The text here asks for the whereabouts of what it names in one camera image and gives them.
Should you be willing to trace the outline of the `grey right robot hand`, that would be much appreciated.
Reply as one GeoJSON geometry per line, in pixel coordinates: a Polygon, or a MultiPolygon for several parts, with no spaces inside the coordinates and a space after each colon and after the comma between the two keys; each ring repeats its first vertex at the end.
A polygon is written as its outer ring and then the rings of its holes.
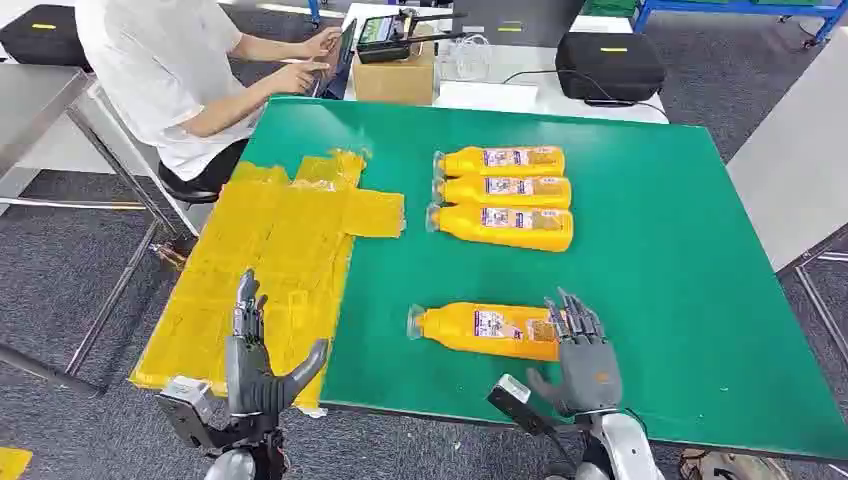
{"type": "Polygon", "coordinates": [[[557,289],[560,302],[547,297],[557,340],[561,381],[546,381],[538,370],[526,371],[531,390],[559,414],[615,410],[622,400],[622,380],[615,350],[597,314],[577,296],[557,289]]]}

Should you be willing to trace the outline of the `person's right hand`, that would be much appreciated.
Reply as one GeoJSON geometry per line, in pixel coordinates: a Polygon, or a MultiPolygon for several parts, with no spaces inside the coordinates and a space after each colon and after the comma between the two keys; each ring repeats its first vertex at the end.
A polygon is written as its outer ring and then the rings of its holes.
{"type": "Polygon", "coordinates": [[[314,82],[314,75],[330,67],[324,62],[304,61],[287,64],[266,78],[270,93],[306,93],[314,82]]]}

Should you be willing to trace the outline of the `person's left hand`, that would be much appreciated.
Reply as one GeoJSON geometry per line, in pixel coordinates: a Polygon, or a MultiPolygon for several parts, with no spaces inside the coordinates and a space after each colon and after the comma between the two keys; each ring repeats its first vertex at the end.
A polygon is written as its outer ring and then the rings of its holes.
{"type": "Polygon", "coordinates": [[[327,27],[298,44],[298,56],[301,58],[324,57],[331,53],[338,43],[342,31],[340,27],[327,27]]]}

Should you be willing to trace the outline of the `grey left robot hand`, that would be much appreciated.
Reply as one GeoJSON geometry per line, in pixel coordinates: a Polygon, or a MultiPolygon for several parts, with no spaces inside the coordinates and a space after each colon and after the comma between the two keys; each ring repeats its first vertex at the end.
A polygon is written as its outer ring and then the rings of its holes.
{"type": "Polygon", "coordinates": [[[240,277],[232,317],[232,334],[226,339],[226,384],[229,412],[234,417],[270,415],[274,418],[292,406],[295,398],[327,362],[330,341],[316,340],[307,357],[290,373],[276,375],[264,336],[265,295],[258,296],[259,281],[253,269],[240,277]]]}

